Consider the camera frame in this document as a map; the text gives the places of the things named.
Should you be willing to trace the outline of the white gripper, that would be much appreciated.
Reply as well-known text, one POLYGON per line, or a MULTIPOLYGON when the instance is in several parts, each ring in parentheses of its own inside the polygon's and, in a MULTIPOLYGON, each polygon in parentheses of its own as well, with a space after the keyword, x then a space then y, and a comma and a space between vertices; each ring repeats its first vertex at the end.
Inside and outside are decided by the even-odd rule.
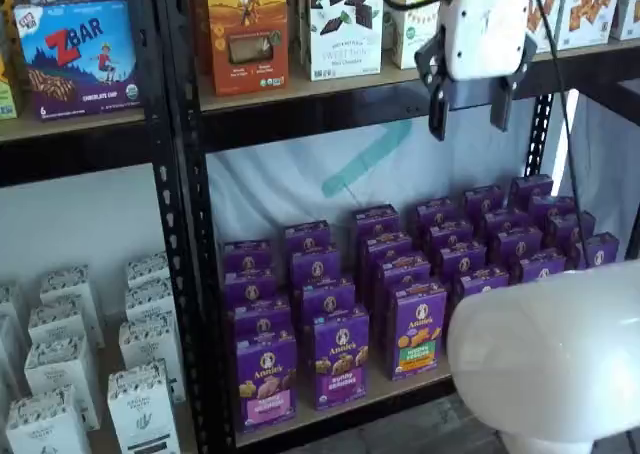
POLYGON ((490 123, 509 127, 514 93, 537 51, 526 34, 529 0, 443 0, 439 29, 414 55, 429 94, 431 135, 445 139, 450 104, 460 91, 476 91, 491 106, 490 123))

